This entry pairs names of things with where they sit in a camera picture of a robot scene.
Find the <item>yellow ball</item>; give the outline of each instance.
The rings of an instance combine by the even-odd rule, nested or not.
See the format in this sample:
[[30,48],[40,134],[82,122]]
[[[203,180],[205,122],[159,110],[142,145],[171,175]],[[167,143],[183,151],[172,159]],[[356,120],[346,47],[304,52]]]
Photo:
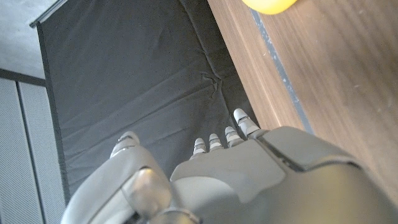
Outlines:
[[277,14],[290,7],[296,0],[243,0],[250,8],[264,14]]

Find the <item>gray floor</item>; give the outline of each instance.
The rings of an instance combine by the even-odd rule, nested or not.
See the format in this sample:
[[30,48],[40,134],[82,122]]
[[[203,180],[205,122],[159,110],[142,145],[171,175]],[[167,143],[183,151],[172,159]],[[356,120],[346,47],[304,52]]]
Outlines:
[[56,0],[0,0],[0,68],[44,78],[36,28],[29,24]]

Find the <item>wood grain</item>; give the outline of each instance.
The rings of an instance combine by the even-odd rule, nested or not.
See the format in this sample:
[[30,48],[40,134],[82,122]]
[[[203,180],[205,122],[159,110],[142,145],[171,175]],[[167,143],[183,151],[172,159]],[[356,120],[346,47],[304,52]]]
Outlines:
[[[248,28],[254,24],[249,9],[238,0],[209,3],[256,115],[270,119],[254,95],[270,95],[264,89],[271,88],[270,104],[290,99],[272,59],[253,53],[264,50],[264,41],[250,37],[259,31]],[[364,161],[398,204],[397,1],[299,0],[281,14],[261,18],[315,135]],[[245,72],[256,73],[255,66],[267,67],[266,74]]]
[[209,0],[231,58],[263,129],[293,126],[303,129],[289,93],[277,74],[268,49],[243,2]]

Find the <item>wooden surface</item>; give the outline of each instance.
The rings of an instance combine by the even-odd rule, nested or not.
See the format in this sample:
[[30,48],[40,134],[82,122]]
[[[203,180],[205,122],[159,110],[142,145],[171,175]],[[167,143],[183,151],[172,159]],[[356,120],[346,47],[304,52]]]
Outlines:
[[[302,128],[250,10],[208,2],[262,128]],[[315,135],[364,161],[398,204],[398,2],[298,0],[261,19]]]

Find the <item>robot finger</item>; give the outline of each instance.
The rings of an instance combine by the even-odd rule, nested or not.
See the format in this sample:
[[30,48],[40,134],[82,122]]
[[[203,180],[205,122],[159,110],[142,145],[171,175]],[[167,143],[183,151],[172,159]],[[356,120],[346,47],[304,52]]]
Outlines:
[[214,151],[216,149],[224,149],[224,147],[221,145],[221,141],[218,138],[216,134],[211,134],[209,137],[209,144],[210,144],[210,152]]
[[191,157],[191,159],[203,153],[206,153],[205,142],[202,138],[198,138],[195,141],[195,147],[193,148],[193,156]]
[[237,146],[238,144],[244,142],[243,139],[239,137],[235,129],[233,129],[231,126],[225,128],[225,137],[226,141],[228,142],[228,147]]
[[260,128],[242,109],[238,108],[234,111],[234,118],[246,137],[257,130],[260,130]]
[[109,158],[114,157],[118,152],[128,147],[134,146],[139,146],[139,138],[134,132],[128,131],[118,139],[118,143],[116,143],[116,145],[113,147],[111,156]]

